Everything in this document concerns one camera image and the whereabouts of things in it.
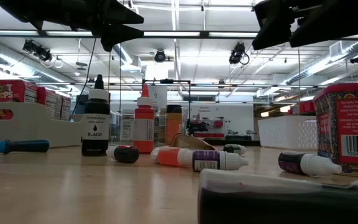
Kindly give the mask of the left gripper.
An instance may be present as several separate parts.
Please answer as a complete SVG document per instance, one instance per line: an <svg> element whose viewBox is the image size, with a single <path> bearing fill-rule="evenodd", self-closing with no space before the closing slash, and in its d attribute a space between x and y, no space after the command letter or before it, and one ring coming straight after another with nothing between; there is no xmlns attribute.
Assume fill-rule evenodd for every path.
<svg viewBox="0 0 358 224"><path fill-rule="evenodd" d="M144 18L128 9L117 0L103 0L103 21L100 15L102 0L26 0L26 18L37 29L42 30L44 22L51 22L78 29L91 30L101 38L106 52L116 44L138 39L144 31L125 25L143 24Z"/></svg>

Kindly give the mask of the pink cereal box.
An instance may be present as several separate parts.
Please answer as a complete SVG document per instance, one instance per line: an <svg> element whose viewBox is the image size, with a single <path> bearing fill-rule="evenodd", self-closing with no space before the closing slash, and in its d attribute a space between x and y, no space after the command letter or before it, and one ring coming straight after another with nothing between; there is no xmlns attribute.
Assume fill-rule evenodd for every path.
<svg viewBox="0 0 358 224"><path fill-rule="evenodd" d="M71 98L57 95L55 103L55 119L69 121L70 120Z"/></svg>

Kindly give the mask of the orange food colour bottle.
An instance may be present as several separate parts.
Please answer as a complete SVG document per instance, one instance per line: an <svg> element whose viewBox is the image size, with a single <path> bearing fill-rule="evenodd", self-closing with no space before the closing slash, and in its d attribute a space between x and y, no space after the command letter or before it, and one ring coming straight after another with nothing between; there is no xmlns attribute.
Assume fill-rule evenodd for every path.
<svg viewBox="0 0 358 224"><path fill-rule="evenodd" d="M134 121L134 146L141 154L150 154L154 149L155 113L147 84L143 84L141 96L137 99Z"/></svg>

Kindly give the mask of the white spice jar white lid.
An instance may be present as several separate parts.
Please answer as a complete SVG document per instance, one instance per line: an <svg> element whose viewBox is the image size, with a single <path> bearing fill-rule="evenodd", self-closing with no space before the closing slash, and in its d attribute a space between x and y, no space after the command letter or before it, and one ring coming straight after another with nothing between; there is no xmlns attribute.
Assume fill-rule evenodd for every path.
<svg viewBox="0 0 358 224"><path fill-rule="evenodd" d="M133 145L134 120L134 110L125 109L121 111L120 143L122 145Z"/></svg>

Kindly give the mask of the red smoked paprika tin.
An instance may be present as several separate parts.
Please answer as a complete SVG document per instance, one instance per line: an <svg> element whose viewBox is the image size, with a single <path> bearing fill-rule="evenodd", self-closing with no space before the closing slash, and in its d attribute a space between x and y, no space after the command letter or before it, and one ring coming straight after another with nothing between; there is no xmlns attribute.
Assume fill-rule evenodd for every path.
<svg viewBox="0 0 358 224"><path fill-rule="evenodd" d="M358 174L358 83L330 85L313 98L318 155Z"/></svg>

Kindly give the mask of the orange spice jar black lid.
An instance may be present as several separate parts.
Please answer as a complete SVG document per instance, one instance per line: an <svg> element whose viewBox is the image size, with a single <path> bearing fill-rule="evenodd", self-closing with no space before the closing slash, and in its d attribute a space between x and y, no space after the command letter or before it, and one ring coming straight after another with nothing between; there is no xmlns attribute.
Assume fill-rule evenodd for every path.
<svg viewBox="0 0 358 224"><path fill-rule="evenodd" d="M182 106L168 105L166 110L165 143L171 144L173 138L182 132Z"/></svg>

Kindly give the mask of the black food colour bottle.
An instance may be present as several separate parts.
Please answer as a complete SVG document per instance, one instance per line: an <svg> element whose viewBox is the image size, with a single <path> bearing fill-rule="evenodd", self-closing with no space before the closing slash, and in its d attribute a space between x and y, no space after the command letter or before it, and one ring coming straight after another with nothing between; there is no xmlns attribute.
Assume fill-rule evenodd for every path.
<svg viewBox="0 0 358 224"><path fill-rule="evenodd" d="M96 77L88 94L83 117L82 156L105 156L109 144L110 104L109 92L104 89L102 74Z"/></svg>

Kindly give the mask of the orange dropper bottle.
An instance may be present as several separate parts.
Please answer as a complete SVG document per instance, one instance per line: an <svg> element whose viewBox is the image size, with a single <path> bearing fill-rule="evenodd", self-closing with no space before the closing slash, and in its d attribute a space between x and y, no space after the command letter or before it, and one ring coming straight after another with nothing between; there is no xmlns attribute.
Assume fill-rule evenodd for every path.
<svg viewBox="0 0 358 224"><path fill-rule="evenodd" d="M186 148L164 146L158 153L159 164L175 167L189 167L192 164L193 151Z"/></svg>

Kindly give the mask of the dark purple dropper bottle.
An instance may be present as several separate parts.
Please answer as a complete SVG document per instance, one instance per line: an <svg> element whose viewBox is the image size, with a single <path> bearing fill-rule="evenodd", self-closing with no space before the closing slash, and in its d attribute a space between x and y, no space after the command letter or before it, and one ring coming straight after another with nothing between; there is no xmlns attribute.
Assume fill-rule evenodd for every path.
<svg viewBox="0 0 358 224"><path fill-rule="evenodd" d="M342 167L327 157L295 151L281 152L278 165L284 171L308 176L330 176L342 172Z"/></svg>

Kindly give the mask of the dark green dropper bottle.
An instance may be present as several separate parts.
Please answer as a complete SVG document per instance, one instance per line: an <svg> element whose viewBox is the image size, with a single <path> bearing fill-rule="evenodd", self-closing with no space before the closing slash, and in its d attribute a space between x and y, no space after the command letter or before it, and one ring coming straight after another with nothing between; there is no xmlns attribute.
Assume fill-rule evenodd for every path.
<svg viewBox="0 0 358 224"><path fill-rule="evenodd" d="M246 153L246 148L238 144L226 144L223 147L223 151L228 153L236 153L241 156Z"/></svg>

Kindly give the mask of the purple label dropper bottle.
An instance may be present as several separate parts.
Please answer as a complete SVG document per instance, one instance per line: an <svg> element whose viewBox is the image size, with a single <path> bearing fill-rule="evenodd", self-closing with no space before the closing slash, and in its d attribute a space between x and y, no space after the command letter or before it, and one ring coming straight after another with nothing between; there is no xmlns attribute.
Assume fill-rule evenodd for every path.
<svg viewBox="0 0 358 224"><path fill-rule="evenodd" d="M192 155L192 168L195 172L203 169L239 170L248 165L246 158L231 152L197 150Z"/></svg>

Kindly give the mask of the red storage bin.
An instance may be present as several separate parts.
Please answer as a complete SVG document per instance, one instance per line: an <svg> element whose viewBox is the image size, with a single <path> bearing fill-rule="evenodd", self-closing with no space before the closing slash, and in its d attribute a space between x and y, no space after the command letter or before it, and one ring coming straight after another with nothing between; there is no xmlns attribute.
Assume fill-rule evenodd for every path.
<svg viewBox="0 0 358 224"><path fill-rule="evenodd" d="M299 105L295 105L289 113L292 113L292 115L296 114L309 114L309 113L315 113L315 107L313 101L301 101Z"/></svg>

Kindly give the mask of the clear plastic bin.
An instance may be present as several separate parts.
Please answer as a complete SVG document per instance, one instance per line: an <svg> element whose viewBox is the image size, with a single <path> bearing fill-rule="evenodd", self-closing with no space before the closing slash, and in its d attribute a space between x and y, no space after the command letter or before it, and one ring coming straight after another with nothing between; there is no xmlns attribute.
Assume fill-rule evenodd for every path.
<svg viewBox="0 0 358 224"><path fill-rule="evenodd" d="M166 109L154 108L155 122L154 122L154 146L163 146L165 144L165 128L166 128ZM120 128L121 128L121 111L111 113L110 123L110 145L118 145L120 143Z"/></svg>

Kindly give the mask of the shelf with red bins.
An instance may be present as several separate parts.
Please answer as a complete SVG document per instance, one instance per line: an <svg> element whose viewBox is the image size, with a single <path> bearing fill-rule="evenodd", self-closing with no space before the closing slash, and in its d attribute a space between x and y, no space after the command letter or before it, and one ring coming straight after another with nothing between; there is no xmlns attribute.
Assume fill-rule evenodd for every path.
<svg viewBox="0 0 358 224"><path fill-rule="evenodd" d="M189 133L196 138L223 139L225 135L225 121L220 118L201 118L192 121Z"/></svg>

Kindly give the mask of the dark bottle red cap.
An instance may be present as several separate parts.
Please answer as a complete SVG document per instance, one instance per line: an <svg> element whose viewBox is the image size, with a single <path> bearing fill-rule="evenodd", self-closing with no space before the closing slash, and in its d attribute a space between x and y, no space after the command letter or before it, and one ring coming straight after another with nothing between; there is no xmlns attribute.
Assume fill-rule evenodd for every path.
<svg viewBox="0 0 358 224"><path fill-rule="evenodd" d="M358 224L358 180L340 186L205 169L199 224Z"/></svg>

